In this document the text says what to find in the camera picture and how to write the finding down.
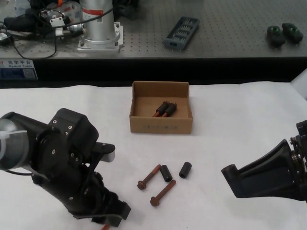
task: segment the metal breadboard table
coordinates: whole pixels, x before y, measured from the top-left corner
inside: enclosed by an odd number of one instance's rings
[[[307,35],[306,12],[306,0],[141,0],[139,19],[119,20],[124,26],[124,47],[120,52],[79,53],[79,40],[75,39],[59,42],[58,53],[52,59],[306,58],[306,38],[299,45],[287,42],[281,49],[271,48],[266,41],[267,27],[284,22],[294,23]],[[13,15],[11,0],[2,7],[0,20]],[[185,50],[167,49],[162,41],[181,16],[200,19],[199,28]],[[28,58],[45,57],[54,51],[52,41],[19,41],[17,47]],[[0,58],[4,57],[19,58],[13,47],[0,48]],[[35,66],[39,68],[48,61]]]

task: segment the bolt head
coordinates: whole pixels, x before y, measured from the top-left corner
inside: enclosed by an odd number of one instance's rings
[[[146,188],[146,185],[143,183],[143,181],[138,182],[138,188],[141,189],[141,190]]]
[[[158,206],[160,203],[158,201],[157,198],[155,198],[154,196],[152,197],[152,199],[150,200],[150,204],[154,207]]]

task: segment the cardboard box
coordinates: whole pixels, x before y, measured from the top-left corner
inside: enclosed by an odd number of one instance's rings
[[[177,103],[177,110],[171,117],[153,117],[163,101]],[[135,81],[133,83],[130,110],[132,133],[190,134],[192,123],[188,82]]]

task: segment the rusty bolt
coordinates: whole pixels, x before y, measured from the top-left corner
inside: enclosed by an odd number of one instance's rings
[[[156,197],[152,197],[152,199],[150,200],[150,204],[154,207],[158,206],[160,204],[160,200],[162,199],[162,197],[165,196],[165,194],[171,190],[171,188],[176,184],[175,180],[172,180],[160,193],[159,195],[157,195]]]
[[[110,229],[110,225],[109,224],[106,224],[101,230],[109,230]]]
[[[157,174],[157,172],[160,170],[161,165],[158,164],[150,174],[148,174],[148,176],[146,176],[146,178],[142,181],[138,182],[138,188],[143,190],[146,188],[146,184],[154,177],[154,175]]]

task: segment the white paper sheet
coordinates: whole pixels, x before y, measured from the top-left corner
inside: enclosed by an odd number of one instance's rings
[[[112,163],[97,171],[105,186],[132,208],[120,230],[305,230],[305,202],[265,197],[237,199],[221,169],[238,168],[263,156],[282,139],[297,135],[307,119],[307,102],[289,83],[191,86],[191,135],[132,134],[131,88],[76,86],[60,89],[0,90],[0,114],[10,111],[48,123],[60,108],[88,116],[98,141],[116,146]],[[178,173],[192,164],[187,179]],[[140,191],[137,182],[157,164],[166,164],[175,187],[160,206],[150,198],[164,187],[161,175]],[[0,172],[0,228],[3,230],[100,230],[76,220],[30,177]]]

